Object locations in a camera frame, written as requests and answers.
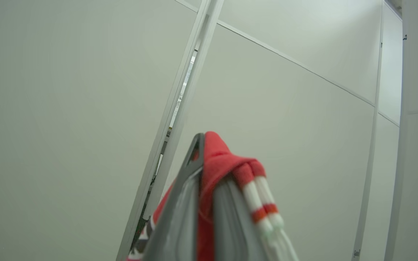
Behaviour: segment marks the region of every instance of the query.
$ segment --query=red fabric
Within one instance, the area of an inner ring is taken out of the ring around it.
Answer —
[[[198,215],[198,261],[214,261],[214,229],[212,225],[212,193],[217,183],[228,173],[233,173],[238,185],[243,188],[254,176],[265,176],[264,167],[257,159],[232,154],[225,142],[215,132],[207,132],[204,142],[204,167]],[[169,195],[169,188],[153,214],[157,222]]]
[[[264,209],[267,213],[278,213],[277,205],[275,204],[266,204],[264,205]]]
[[[259,222],[262,218],[265,218],[267,216],[267,212],[264,208],[259,208],[258,210],[254,211],[251,214],[254,223]]]

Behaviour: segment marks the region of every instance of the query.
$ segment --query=ceiling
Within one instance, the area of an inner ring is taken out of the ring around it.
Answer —
[[[399,14],[400,17],[403,17],[403,3],[402,0],[385,0],[391,7]]]

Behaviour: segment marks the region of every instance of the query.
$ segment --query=red and white striped drawstring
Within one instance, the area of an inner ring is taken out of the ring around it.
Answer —
[[[278,213],[277,205],[270,192],[266,177],[264,175],[256,175],[254,177],[253,175],[253,173],[263,173],[263,171],[249,171],[249,173],[252,175],[252,178],[246,177],[247,173],[243,171],[243,177],[238,179],[238,183],[242,186],[244,198],[253,221],[259,229],[269,260],[299,261],[295,249],[285,233],[283,218]]]

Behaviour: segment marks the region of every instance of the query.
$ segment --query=clothing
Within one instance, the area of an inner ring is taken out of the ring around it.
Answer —
[[[239,157],[232,154],[225,142],[215,132],[205,134],[204,166],[202,169],[201,188],[198,212],[198,261],[214,261],[214,232],[212,224],[212,193],[218,182],[227,174],[232,173],[242,190],[252,219],[256,224],[266,251],[274,260],[285,260],[286,252],[290,259],[297,260],[289,239],[283,231],[283,219],[278,213],[274,198],[270,193],[264,167],[257,159]],[[130,251],[129,261],[141,258],[148,237],[154,230],[159,215],[167,200],[171,187],[159,203],[156,211],[140,235],[141,243],[137,243]]]

